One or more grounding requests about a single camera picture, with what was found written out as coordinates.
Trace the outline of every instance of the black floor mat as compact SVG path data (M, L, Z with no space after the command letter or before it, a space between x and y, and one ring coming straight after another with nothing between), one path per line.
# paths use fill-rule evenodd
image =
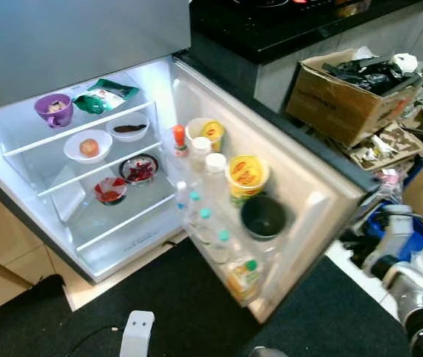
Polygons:
M260 326L188 239L75 313L59 276L0 308L0 356L64 356L134 309L155 313L149 357L242 357L252 346L295 356L408 356L398 323L324 258ZM118 357L121 333L99 332L72 357Z

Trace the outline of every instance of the cable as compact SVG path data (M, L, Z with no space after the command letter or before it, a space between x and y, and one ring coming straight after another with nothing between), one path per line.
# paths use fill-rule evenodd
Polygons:
M423 216L421 216L420 214L411 213L411 212L388 212L384 210L384 211L375 213L375 215L376 216L409 216L409 217L417 218L423 221Z
M81 338L81 340L79 342L77 342L76 345L72 348L72 350L70 350L68 353L66 353L66 355L64 357L69 357L70 355L72 355L86 340L88 340L90 337L92 337L96 333L102 331L103 329L110 329L112 332L123 331L123 329L121 329L117 326L114 326L114 325L102 326L102 327L96 329L95 331L92 331L91 333L89 333L86 337Z

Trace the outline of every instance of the white bottle cap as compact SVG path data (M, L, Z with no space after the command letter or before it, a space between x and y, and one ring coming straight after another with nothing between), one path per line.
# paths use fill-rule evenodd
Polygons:
M221 173L226 168L226 156L214 152L208 154L204 159L206 164L206 171L209 173Z
M176 190L182 191L187 189L187 183L185 181L178 181L176 183Z
M208 154L211 151L211 141L204 136L198 136L194 138L191 142L193 151L198 154Z

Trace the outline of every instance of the green bottle cap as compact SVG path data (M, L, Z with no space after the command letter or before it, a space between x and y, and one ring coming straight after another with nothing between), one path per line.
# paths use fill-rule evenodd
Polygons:
M203 208L202 210L199 211L199 215L203 219L208 219L211 216L211 210L209 208Z
M248 262L246 262L246 268L248 269L248 271L254 271L257 268L257 261L252 259L249 260Z
M199 201L199 193L197 193L196 191L191 191L190 192L190 198L193 201Z
M218 239L222 242L227 242L229 240L229 231L227 231L225 229L222 230L222 231L219 231Z

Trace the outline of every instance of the black cup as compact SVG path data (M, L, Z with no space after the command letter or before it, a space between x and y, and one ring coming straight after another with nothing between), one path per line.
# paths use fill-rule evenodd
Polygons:
M285 210L271 197L254 196L243 204L241 221L255 240L267 242L284 228Z

